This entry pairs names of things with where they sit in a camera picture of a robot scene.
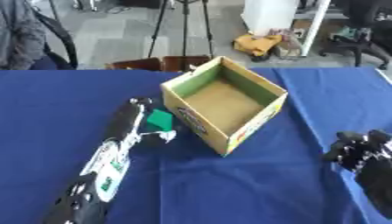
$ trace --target sleeve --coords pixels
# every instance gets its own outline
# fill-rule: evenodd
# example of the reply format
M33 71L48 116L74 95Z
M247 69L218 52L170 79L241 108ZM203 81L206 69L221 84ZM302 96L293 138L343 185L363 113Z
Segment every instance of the sleeve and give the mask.
M25 0L11 0L10 6L14 36L14 46L9 58L10 69L29 69L35 60L44 55L45 28Z

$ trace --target blue table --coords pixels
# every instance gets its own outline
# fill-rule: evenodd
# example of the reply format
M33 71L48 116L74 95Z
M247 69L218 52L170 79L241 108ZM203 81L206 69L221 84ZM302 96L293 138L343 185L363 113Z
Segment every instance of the blue table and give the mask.
M283 111L226 158L192 133L133 152L108 224L383 224L352 174L320 161L335 132L392 132L392 86L372 68L257 68ZM0 223L40 223L111 114L173 73L0 73Z

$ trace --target person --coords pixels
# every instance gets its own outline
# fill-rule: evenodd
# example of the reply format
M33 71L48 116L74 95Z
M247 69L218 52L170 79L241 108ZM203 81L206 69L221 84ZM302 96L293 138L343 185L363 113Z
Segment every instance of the person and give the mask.
M55 69L45 42L45 27L29 3L0 0L0 69Z

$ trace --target open cardboard box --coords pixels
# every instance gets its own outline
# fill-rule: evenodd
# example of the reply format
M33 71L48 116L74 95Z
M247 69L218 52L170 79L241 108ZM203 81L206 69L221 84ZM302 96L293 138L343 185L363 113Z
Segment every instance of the open cardboard box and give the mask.
M276 115L283 88L219 57L162 84L164 105L222 156Z

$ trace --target robotic arm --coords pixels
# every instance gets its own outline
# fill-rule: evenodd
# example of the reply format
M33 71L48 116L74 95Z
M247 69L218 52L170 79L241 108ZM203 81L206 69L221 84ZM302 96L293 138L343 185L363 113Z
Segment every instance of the robotic arm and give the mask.
M355 173L356 182L374 207L391 220L392 136L371 130L366 136L340 132L338 139L324 159Z
M55 201L44 224L103 224L130 167L129 151L146 137L169 143L176 131L139 133L151 99L130 99L114 114L104 140L79 176Z

